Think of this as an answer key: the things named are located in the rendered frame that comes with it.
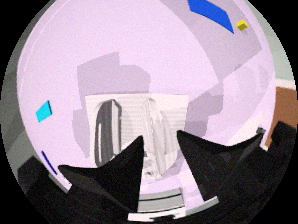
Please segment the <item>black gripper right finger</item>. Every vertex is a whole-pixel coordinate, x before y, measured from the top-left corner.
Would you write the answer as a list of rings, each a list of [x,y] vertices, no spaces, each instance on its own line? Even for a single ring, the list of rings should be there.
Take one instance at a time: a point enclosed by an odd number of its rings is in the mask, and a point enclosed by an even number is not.
[[[209,201],[216,197],[217,190],[226,184],[239,163],[262,143],[263,133],[259,132],[251,139],[239,141],[231,147],[202,140],[202,137],[190,135],[181,129],[178,129],[176,137],[180,144],[178,147],[200,189],[202,200]]]

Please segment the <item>dark grey flat bar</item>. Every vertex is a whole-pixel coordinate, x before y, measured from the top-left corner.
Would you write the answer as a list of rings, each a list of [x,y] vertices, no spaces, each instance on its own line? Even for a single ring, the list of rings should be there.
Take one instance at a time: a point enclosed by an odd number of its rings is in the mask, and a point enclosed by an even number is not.
[[[266,129],[263,129],[263,128],[257,128],[257,131],[255,131],[255,133],[259,133],[259,132],[261,132],[261,133],[263,133],[263,135],[265,135],[265,132],[266,132]]]

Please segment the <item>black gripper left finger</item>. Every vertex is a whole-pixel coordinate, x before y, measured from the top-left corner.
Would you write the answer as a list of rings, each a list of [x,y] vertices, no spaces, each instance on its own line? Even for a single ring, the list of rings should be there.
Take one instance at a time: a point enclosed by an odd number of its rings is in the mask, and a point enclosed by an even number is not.
[[[138,135],[113,160],[98,168],[57,165],[61,175],[69,183],[89,192],[104,194],[117,205],[138,213],[140,205],[141,175],[144,168],[144,139]]]

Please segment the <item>small yellow cube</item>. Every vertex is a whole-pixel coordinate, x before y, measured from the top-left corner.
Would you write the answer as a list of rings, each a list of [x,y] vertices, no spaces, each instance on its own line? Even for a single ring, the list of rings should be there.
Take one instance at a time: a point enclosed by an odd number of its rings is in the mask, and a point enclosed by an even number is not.
[[[245,20],[239,20],[239,22],[235,23],[237,24],[238,30],[243,30],[243,28],[247,28],[247,24],[245,23]]]

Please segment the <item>cyan flat bar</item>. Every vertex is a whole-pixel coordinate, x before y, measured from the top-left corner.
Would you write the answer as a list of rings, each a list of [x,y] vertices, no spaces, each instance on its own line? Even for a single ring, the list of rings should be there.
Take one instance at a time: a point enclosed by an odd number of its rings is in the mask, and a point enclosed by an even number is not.
[[[41,123],[41,120],[47,119],[49,115],[52,115],[51,105],[49,105],[49,100],[47,103],[41,105],[39,111],[36,112],[37,120]]]

